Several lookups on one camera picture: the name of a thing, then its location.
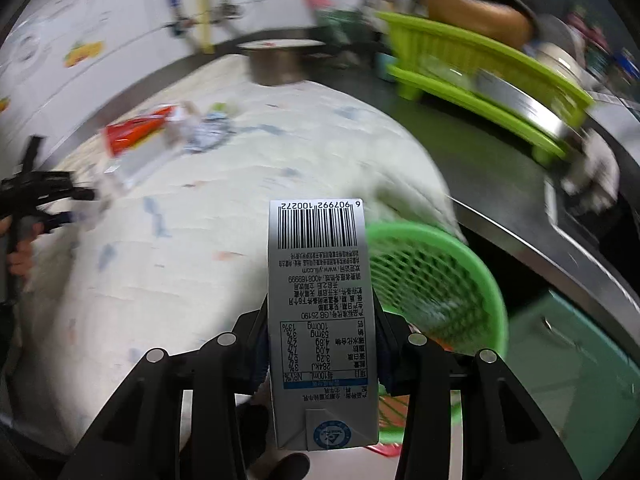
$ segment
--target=white tiled wall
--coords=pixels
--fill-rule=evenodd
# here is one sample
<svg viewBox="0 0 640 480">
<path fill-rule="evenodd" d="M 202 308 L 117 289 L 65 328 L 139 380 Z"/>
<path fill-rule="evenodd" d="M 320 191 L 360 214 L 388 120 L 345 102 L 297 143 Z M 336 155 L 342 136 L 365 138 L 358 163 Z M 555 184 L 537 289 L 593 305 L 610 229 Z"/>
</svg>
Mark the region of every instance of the white tiled wall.
<svg viewBox="0 0 640 480">
<path fill-rule="evenodd" d="M 351 7 L 359 0 L 332 1 L 338 7 Z M 196 0 L 182 3 L 187 15 L 197 15 Z M 242 5 L 244 15 L 233 21 L 234 30 L 212 27 L 213 43 L 234 34 L 308 27 L 314 22 L 303 0 L 233 3 Z M 24 68 L 13 63 L 0 75 L 0 99 L 10 98 L 0 112 L 0 153 L 5 159 L 0 164 L 5 169 L 7 161 L 17 160 L 27 136 L 46 136 L 42 155 L 49 155 L 119 92 L 192 53 L 187 41 L 173 38 L 163 27 L 172 20 L 166 0 L 31 0 L 17 25 L 28 18 L 46 19 L 38 32 L 38 54 Z M 104 48 L 97 57 L 65 67 L 65 55 L 76 41 L 103 41 Z M 8 50 L 6 43 L 0 55 Z"/>
</svg>

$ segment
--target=nutrition facts table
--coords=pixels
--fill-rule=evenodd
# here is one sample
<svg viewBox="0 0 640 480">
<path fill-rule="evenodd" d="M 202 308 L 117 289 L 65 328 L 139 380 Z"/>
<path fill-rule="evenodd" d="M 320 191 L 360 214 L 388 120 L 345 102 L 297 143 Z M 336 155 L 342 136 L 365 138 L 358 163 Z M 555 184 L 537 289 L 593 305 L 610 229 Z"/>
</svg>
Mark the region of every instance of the nutrition facts table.
<svg viewBox="0 0 640 480">
<path fill-rule="evenodd" d="M 284 389 L 367 384 L 365 319 L 280 323 Z"/>
</svg>

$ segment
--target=blue circular logo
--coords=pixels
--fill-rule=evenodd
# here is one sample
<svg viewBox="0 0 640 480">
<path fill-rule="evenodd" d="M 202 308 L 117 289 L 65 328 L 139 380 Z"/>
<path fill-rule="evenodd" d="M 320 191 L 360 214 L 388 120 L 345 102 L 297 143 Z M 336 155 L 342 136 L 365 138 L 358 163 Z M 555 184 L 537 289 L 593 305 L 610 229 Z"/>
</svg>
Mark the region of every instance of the blue circular logo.
<svg viewBox="0 0 640 480">
<path fill-rule="evenodd" d="M 314 440 L 322 449 L 338 449 L 351 440 L 351 430 L 341 420 L 326 420 L 314 431 Z"/>
</svg>

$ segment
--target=green basket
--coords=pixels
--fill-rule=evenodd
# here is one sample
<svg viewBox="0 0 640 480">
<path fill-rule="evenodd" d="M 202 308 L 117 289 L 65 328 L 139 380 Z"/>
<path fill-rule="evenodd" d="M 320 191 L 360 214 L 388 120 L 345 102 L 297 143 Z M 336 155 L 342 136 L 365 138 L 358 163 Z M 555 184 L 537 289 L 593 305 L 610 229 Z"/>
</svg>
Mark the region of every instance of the green basket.
<svg viewBox="0 0 640 480">
<path fill-rule="evenodd" d="M 413 222 L 367 227 L 371 281 L 384 310 L 401 314 L 430 338 L 455 352 L 474 355 L 491 348 L 504 356 L 507 314 L 489 269 L 465 244 L 440 229 Z M 380 401 L 401 415 L 397 401 Z M 460 402 L 451 407 L 452 423 Z M 400 443 L 404 426 L 386 422 L 380 442 Z"/>
<path fill-rule="evenodd" d="M 481 115 L 521 136 L 551 155 L 564 156 L 564 146 L 541 130 L 449 82 L 420 73 L 425 56 L 433 56 L 472 76 L 484 69 L 542 103 L 573 128 L 581 126 L 593 99 L 548 67 L 522 52 L 459 27 L 416 16 L 379 12 L 388 23 L 388 35 L 398 64 L 389 73 L 400 82 L 400 95 L 416 99 L 421 91 L 437 95 Z"/>
</svg>

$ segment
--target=patterned cloth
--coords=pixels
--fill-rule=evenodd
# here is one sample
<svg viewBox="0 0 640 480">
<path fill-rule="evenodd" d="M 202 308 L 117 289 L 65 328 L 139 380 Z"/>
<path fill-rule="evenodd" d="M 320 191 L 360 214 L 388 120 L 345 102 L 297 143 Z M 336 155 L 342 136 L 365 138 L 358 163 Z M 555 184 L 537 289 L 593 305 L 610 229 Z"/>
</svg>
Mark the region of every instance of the patterned cloth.
<svg viewBox="0 0 640 480">
<path fill-rule="evenodd" d="M 258 86 L 243 56 L 227 56 L 127 117 L 184 101 L 201 112 L 231 104 L 237 134 L 210 152 L 171 160 L 125 196 L 102 175 L 108 157 L 100 137 L 59 166 L 103 196 L 93 205 L 98 221 L 38 240 L 22 302 L 26 352 L 14 377 L 20 426 L 56 449 L 78 442 L 147 349 L 197 349 L 260 307 L 269 200 L 361 198 L 367 222 L 416 219 L 460 235 L 429 155 L 363 102 L 313 82 Z M 183 419 L 184 437 L 188 402 Z"/>
</svg>

